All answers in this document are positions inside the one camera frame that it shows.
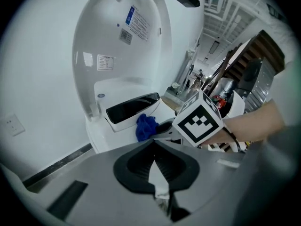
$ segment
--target electrical outlet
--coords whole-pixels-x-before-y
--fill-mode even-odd
[[[2,127],[6,129],[6,131],[12,136],[19,135],[24,132],[25,129],[16,117],[15,114],[9,115],[0,121]]]

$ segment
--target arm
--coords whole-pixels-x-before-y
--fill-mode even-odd
[[[238,141],[259,141],[281,130],[285,124],[273,100],[257,111],[223,120]],[[203,145],[234,142],[224,131],[220,130]]]

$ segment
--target barcode sticker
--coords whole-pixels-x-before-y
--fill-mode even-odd
[[[114,58],[110,56],[97,55],[97,70],[113,70]]]
[[[119,39],[121,41],[124,41],[128,45],[131,45],[132,38],[133,36],[128,31],[124,30],[123,28],[121,29],[121,33],[119,36]]]

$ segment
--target blue cloth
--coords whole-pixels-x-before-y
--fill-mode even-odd
[[[136,137],[138,141],[144,141],[150,138],[152,135],[156,135],[156,127],[159,125],[155,121],[155,117],[142,114],[137,120]]]

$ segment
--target toilet lid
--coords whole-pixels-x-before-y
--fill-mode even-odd
[[[73,42],[76,88],[89,120],[109,107],[166,88],[172,66],[164,0],[90,0]]]

